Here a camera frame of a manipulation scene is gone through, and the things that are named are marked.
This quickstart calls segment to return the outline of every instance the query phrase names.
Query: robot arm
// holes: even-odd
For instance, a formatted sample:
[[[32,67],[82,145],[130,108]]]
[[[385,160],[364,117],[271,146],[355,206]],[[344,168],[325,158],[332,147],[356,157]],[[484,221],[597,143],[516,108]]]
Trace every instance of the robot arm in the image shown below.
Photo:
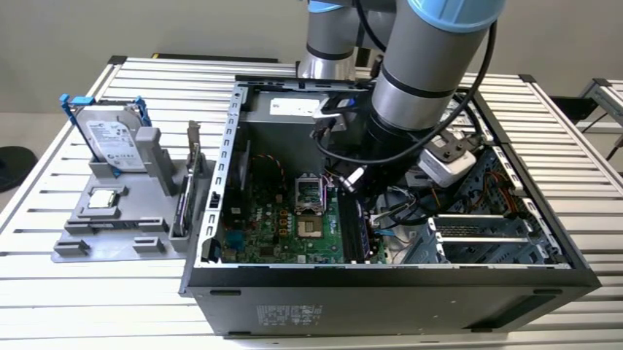
[[[369,27],[380,41],[388,42],[372,94],[373,109],[396,128],[428,129],[439,121],[505,1],[360,2],[371,9]],[[308,52],[299,65],[299,77],[355,79],[355,46],[376,48],[361,33],[355,8],[344,6],[349,3],[309,2]]]
[[[355,1],[360,9],[361,5],[377,4],[373,0],[365,3],[360,1]],[[299,65],[300,77],[355,77],[352,49],[355,45],[361,46],[367,42],[361,35],[359,40],[353,39],[363,16],[355,9],[333,2],[343,4],[333,0],[331,4],[311,2],[308,54]],[[336,156],[336,153],[323,148],[321,137],[316,139],[319,149],[325,155],[361,166],[352,174],[359,174],[363,188],[355,188],[352,181],[348,181],[348,187],[364,198],[373,201],[385,186],[397,181],[415,162],[441,186],[459,178],[456,174],[464,174],[469,170],[473,157],[465,159],[469,157],[468,147],[464,147],[467,144],[461,144],[459,150],[451,149],[452,157],[439,157],[444,150],[440,153],[429,149],[435,149],[439,144],[439,147],[447,148],[460,142],[452,134],[443,131],[467,105],[469,94],[451,117],[441,124],[437,123],[503,5],[504,0],[396,0],[395,16],[389,12],[368,12],[368,16],[371,13],[372,17],[384,13],[387,18],[395,20],[369,22],[372,31],[376,30],[373,27],[381,29],[379,36],[383,37],[389,27],[391,33],[380,74],[372,93],[368,94],[371,97],[359,107],[359,114],[365,114],[365,132],[359,153],[355,155],[357,159]],[[491,34],[484,71],[495,41],[493,30]],[[436,174],[433,169],[455,160],[459,165],[455,164],[451,168],[457,169],[457,172],[447,176]]]

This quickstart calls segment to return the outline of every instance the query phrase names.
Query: small chip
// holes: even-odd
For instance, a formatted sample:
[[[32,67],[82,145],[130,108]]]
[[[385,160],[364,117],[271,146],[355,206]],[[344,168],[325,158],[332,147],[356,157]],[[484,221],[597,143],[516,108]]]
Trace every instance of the small chip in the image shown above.
[[[113,190],[94,190],[88,200],[89,209],[108,209],[112,208],[117,193]]]
[[[315,215],[297,217],[297,236],[301,238],[323,237],[323,218]]]
[[[271,257],[275,255],[275,248],[271,246],[261,246],[260,247],[260,256],[263,257]]]

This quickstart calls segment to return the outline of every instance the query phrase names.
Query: sticker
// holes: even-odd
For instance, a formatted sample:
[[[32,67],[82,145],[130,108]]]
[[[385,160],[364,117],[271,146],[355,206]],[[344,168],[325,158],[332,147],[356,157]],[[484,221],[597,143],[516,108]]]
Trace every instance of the sticker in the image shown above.
[[[323,305],[257,305],[261,326],[317,326]]]
[[[120,122],[101,120],[89,120],[86,127],[108,164],[121,171],[144,171],[145,166],[128,127]]]
[[[319,100],[309,100],[305,98],[273,98],[271,100],[271,115],[311,117],[319,105]]]

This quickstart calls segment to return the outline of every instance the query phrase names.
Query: aluminum profile table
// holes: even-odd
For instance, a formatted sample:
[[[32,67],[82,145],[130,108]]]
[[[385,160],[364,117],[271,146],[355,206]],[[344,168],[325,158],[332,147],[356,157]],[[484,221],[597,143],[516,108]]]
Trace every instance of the aluminum profile table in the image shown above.
[[[216,157],[235,74],[291,77],[293,65],[129,58],[109,64],[96,98],[148,103],[160,143],[185,156],[188,120],[201,123],[203,151]],[[469,86],[473,75],[465,75]],[[177,295],[184,261],[57,265],[49,254],[88,179],[88,148],[62,127],[0,214],[0,343],[37,347],[203,349],[621,349],[623,184],[541,88],[489,74],[481,95],[507,131],[603,288],[509,334],[224,340],[192,299]]]
[[[623,125],[623,80],[592,79],[580,97],[592,98],[613,121]]]

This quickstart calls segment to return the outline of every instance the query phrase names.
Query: motherboard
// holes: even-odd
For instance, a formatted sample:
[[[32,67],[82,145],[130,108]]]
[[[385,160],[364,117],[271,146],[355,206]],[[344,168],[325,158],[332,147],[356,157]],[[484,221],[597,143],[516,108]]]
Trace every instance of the motherboard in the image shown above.
[[[321,182],[320,186],[320,195],[316,195],[317,189],[304,182],[300,192],[285,196],[251,185],[244,229],[225,231],[225,263],[347,262],[337,189]],[[323,202],[323,211],[300,211],[303,202]],[[369,262],[384,262],[384,257],[372,257]]]

